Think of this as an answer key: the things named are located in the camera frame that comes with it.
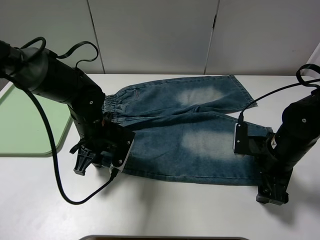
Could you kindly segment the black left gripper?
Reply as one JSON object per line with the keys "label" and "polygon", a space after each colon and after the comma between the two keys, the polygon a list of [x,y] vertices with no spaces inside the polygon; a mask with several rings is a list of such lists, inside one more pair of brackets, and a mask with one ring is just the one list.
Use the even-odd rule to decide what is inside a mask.
{"label": "black left gripper", "polygon": [[103,154],[108,152],[104,124],[112,122],[113,115],[110,112],[102,114],[101,121],[86,122],[85,119],[75,113],[71,114],[73,123],[80,136],[80,140],[71,149],[70,153],[77,153],[73,171],[77,175],[84,175],[87,167],[92,163],[96,168],[102,167]]}

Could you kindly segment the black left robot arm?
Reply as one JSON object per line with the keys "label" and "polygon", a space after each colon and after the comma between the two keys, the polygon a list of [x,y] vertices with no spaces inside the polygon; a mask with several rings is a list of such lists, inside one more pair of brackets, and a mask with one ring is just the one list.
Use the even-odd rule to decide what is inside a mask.
{"label": "black left robot arm", "polygon": [[0,43],[0,76],[14,81],[17,88],[25,87],[32,94],[66,104],[76,126],[80,141],[70,153],[77,153],[74,172],[84,175],[90,164],[100,167],[103,151],[105,114],[102,89],[78,67],[61,60],[75,50],[93,43],[82,41],[66,53],[57,55],[46,48],[46,40],[37,37],[21,48]]}

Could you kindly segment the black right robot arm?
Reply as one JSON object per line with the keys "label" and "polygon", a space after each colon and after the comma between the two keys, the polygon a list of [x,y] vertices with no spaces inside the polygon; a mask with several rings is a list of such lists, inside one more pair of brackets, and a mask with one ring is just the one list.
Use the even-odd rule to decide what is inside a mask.
{"label": "black right robot arm", "polygon": [[265,155],[258,161],[262,184],[256,201],[262,204],[289,201],[287,188],[293,169],[320,138],[320,90],[291,103],[281,119],[277,132],[267,137]]}

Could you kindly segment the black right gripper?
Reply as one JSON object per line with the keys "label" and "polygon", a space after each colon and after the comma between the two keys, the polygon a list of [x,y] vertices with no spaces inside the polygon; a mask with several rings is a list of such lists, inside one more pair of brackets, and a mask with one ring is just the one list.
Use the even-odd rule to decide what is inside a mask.
{"label": "black right gripper", "polygon": [[268,133],[262,148],[261,159],[258,161],[262,184],[258,186],[256,201],[283,205],[289,202],[286,192],[293,172],[293,165],[286,158],[277,156],[272,148],[275,133]]}

